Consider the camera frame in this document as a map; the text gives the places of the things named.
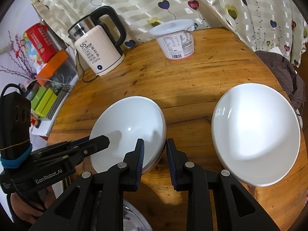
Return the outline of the left human hand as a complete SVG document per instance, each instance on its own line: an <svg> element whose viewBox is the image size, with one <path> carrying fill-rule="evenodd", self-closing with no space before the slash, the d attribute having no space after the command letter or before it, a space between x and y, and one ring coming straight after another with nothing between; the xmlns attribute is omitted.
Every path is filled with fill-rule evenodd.
<svg viewBox="0 0 308 231"><path fill-rule="evenodd" d="M34 217L37 218L42 215L42 212L27 205L27 203L25 203L16 193L11 194L10 200L13 211L23 221L34 224L36 222ZM51 186L47 187L44 200L45 208L48 209L55 200L56 197L53 188Z"/></svg>

